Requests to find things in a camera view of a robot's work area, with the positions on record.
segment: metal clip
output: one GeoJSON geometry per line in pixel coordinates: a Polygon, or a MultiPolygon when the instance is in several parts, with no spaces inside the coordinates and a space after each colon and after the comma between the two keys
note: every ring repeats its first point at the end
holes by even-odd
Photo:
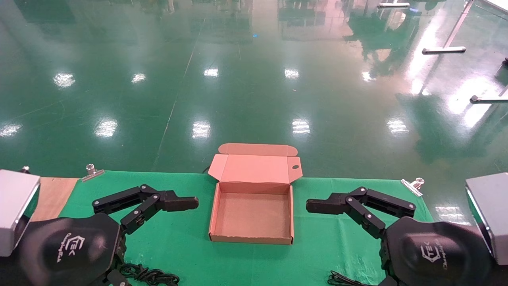
{"type": "Polygon", "coordinates": [[[104,170],[97,171],[95,169],[95,166],[93,164],[88,164],[86,166],[86,171],[88,172],[88,175],[83,177],[83,178],[81,178],[82,182],[86,182],[86,181],[88,181],[90,179],[93,179],[93,178],[95,178],[97,176],[100,176],[100,175],[104,174],[104,170]]]}
{"type": "Polygon", "coordinates": [[[422,196],[423,194],[418,191],[423,184],[425,184],[425,180],[422,178],[416,178],[412,183],[402,179],[400,182],[406,186],[415,196],[422,196]]]}

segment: logo on robot housing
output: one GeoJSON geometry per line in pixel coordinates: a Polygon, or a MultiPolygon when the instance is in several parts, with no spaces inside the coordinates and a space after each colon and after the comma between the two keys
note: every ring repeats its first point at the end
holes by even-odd
{"type": "Polygon", "coordinates": [[[422,250],[422,257],[428,261],[434,263],[443,258],[443,269],[448,270],[448,261],[446,259],[446,253],[439,240],[434,240],[436,246],[431,246],[430,242],[424,242],[425,245],[420,246],[422,250]]]}
{"type": "Polygon", "coordinates": [[[60,248],[58,249],[58,257],[56,258],[56,262],[62,261],[62,256],[64,255],[64,250],[69,251],[67,256],[75,256],[76,250],[79,250],[83,247],[83,242],[85,239],[83,237],[75,236],[72,238],[69,238],[72,233],[68,233],[63,238],[62,242],[60,243],[60,248]]]}

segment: black cable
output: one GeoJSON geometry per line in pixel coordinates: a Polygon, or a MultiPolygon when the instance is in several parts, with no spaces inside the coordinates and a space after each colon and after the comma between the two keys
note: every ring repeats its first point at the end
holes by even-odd
{"type": "Polygon", "coordinates": [[[165,284],[167,286],[178,286],[180,278],[175,274],[164,273],[160,269],[148,270],[141,264],[125,263],[120,266],[120,273],[126,278],[133,278],[134,280],[145,282],[150,286],[157,286],[165,284]]]}
{"type": "Polygon", "coordinates": [[[328,276],[328,284],[330,284],[330,285],[334,285],[334,286],[372,286],[372,285],[368,285],[368,284],[363,284],[363,283],[356,281],[356,280],[349,279],[346,276],[344,276],[338,272],[335,272],[333,270],[330,272],[331,272],[331,274],[330,274],[330,276],[328,276]]]}
{"type": "Polygon", "coordinates": [[[210,166],[206,167],[206,168],[205,168],[205,169],[204,169],[201,173],[202,173],[202,174],[206,173],[206,171],[208,171],[208,170],[210,169],[210,167],[212,167],[212,165],[210,165],[210,166]]]}

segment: wooden board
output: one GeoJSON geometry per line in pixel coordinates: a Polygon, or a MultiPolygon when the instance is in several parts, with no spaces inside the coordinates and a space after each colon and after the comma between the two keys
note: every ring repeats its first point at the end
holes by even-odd
{"type": "Polygon", "coordinates": [[[78,179],[74,178],[41,178],[39,203],[32,221],[58,217],[67,203],[78,179]]]}

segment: cardboard box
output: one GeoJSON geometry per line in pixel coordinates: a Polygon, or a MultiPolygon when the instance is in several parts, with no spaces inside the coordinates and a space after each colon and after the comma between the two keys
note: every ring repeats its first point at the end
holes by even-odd
{"type": "Polygon", "coordinates": [[[293,187],[302,176],[296,148],[227,143],[208,173],[215,188],[211,241],[292,244],[293,187]]]}

